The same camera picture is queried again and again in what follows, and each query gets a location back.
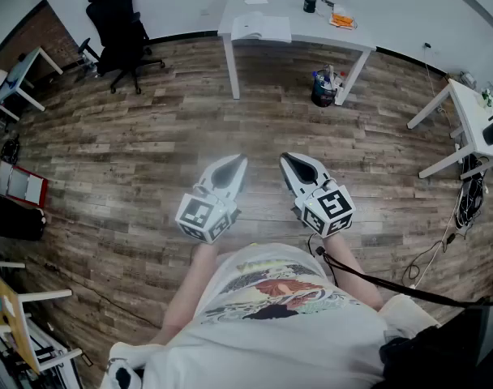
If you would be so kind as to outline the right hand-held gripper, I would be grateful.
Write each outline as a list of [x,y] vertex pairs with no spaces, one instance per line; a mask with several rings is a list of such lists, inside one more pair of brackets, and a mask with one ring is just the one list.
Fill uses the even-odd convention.
[[[345,186],[338,186],[318,160],[295,152],[280,156],[286,185],[295,197],[299,220],[321,238],[348,229],[356,207]],[[311,189],[311,185],[321,185]]]

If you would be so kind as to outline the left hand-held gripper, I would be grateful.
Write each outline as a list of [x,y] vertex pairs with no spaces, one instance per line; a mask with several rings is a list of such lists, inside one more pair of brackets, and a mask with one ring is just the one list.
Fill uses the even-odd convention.
[[[191,194],[184,194],[175,221],[187,236],[213,244],[229,229],[241,211],[234,201],[242,188],[247,169],[244,154],[225,156],[210,164],[194,185]],[[223,195],[208,188],[217,188]]]

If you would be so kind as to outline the white paper booklet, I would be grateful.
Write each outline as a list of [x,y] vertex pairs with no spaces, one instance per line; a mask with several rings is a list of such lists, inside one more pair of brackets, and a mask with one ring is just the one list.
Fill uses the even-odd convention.
[[268,16],[259,11],[240,15],[234,19],[231,40],[245,39],[291,43],[289,18]]

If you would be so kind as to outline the person's left forearm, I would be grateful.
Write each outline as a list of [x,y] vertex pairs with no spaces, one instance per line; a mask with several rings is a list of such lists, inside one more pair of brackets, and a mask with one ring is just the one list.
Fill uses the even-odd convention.
[[180,288],[170,302],[158,334],[150,344],[168,344],[195,315],[199,300],[217,267],[218,247],[199,244]]

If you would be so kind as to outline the person's right forearm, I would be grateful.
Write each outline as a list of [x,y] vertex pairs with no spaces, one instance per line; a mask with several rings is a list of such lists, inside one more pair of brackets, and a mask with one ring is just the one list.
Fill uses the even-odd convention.
[[[345,239],[339,233],[325,238],[323,244],[326,253],[330,257],[361,274],[364,273],[357,259],[349,249]],[[340,289],[344,290],[361,303],[371,307],[373,310],[381,310],[384,301],[379,290],[372,283],[336,267],[333,268],[333,272]]]

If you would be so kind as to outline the orange packet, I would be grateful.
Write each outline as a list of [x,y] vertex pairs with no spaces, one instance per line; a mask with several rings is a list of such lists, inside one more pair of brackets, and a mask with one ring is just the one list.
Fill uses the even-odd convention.
[[331,14],[331,17],[329,19],[329,24],[337,27],[337,28],[344,28],[347,30],[354,30],[358,27],[356,21],[354,20],[353,17],[349,17],[346,15],[340,15],[338,13],[333,12]]

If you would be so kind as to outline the large white table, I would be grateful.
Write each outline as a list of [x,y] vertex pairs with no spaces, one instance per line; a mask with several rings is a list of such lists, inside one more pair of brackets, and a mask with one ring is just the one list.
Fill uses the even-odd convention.
[[360,53],[358,60],[355,61],[347,76],[343,78],[344,87],[339,91],[334,100],[336,105],[343,105],[369,55],[375,51],[375,45],[373,44],[367,26],[358,18],[354,18],[358,25],[354,30],[337,28],[330,25],[328,21],[331,17],[331,12],[327,10],[328,5],[321,1],[318,2],[318,8],[314,14],[306,13],[303,10],[304,0],[268,0],[268,4],[263,5],[247,5],[244,1],[227,1],[217,31],[217,35],[222,38],[225,50],[233,98],[235,100],[240,98],[238,72],[234,56],[235,41],[231,40],[233,22],[240,15],[259,11],[268,16],[288,17],[292,42],[329,45],[355,50]]

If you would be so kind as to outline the white printed t-shirt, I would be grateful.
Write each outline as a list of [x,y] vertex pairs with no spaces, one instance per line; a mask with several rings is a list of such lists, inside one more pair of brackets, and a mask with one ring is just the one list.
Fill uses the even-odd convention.
[[100,389],[371,389],[379,349],[435,320],[397,295],[374,310],[281,243],[224,258],[188,324],[166,343],[116,343]]

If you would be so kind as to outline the clear plastic bottle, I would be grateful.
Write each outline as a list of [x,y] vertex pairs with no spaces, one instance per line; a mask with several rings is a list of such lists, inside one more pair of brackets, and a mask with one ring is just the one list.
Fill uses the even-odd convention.
[[80,54],[78,79],[84,79],[90,74],[96,73],[96,63],[84,52]]

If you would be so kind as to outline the black office chair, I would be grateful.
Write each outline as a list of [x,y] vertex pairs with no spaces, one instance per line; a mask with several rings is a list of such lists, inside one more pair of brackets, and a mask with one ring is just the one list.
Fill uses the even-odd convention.
[[148,47],[149,37],[140,13],[134,10],[133,0],[88,0],[86,14],[98,32],[102,51],[96,54],[89,45],[89,39],[81,44],[79,51],[86,51],[95,58],[98,76],[119,72],[109,86],[111,93],[116,92],[116,85],[124,76],[131,75],[135,92],[140,94],[137,69],[152,64],[164,68],[165,63],[161,59],[145,58],[151,56],[152,51]]

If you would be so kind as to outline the red white box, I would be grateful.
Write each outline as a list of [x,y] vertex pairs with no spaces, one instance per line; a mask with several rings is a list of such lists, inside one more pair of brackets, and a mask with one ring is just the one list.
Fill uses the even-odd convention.
[[43,208],[48,180],[17,165],[0,162],[0,195]]

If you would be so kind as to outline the black backpack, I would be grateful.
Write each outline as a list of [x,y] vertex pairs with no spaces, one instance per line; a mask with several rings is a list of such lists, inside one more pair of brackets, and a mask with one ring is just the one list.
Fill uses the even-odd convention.
[[398,294],[380,313],[391,330],[379,349],[383,380],[371,389],[493,389],[493,303],[440,324]]

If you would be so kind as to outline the blue-topped white table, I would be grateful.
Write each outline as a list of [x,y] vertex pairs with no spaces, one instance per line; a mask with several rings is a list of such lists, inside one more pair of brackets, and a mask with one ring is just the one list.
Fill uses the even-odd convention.
[[26,84],[30,88],[34,88],[34,85],[27,80],[26,76],[31,69],[33,63],[37,58],[41,56],[45,61],[60,75],[63,74],[62,68],[40,47],[38,46],[32,52],[23,56],[23,59],[9,71],[0,70],[0,111],[2,111],[7,118],[18,122],[19,117],[12,113],[5,105],[5,100],[12,95],[18,95],[25,99],[28,103],[33,105],[36,109],[44,111],[45,107],[32,98],[23,88],[22,85]]

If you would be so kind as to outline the yellow wooden board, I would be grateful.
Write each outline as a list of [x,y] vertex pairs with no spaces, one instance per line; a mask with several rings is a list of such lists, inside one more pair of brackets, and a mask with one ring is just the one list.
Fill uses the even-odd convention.
[[27,365],[40,374],[39,361],[32,346],[28,332],[27,317],[19,294],[16,293],[0,276],[0,334],[20,355]]

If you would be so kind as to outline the white frame rack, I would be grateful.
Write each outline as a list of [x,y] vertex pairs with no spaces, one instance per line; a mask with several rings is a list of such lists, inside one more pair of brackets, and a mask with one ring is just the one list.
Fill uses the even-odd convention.
[[[24,263],[8,263],[8,262],[0,261],[0,267],[24,269],[26,267],[26,265]],[[62,289],[62,290],[48,291],[48,292],[18,293],[18,294],[19,294],[19,301],[22,304],[22,307],[24,308],[24,304],[29,303],[29,302],[47,301],[47,300],[64,298],[64,297],[70,297],[72,295],[72,291],[69,289]],[[53,357],[47,361],[39,360],[37,354],[36,354],[36,357],[37,357],[37,360],[39,361],[40,372],[42,373],[48,369],[51,369],[55,366],[59,366],[59,365],[63,364],[65,361],[69,361],[73,358],[79,357],[82,354],[83,354],[83,351],[79,348],[76,348],[76,349],[73,349],[71,351],[67,351],[64,354],[60,354],[56,357]]]

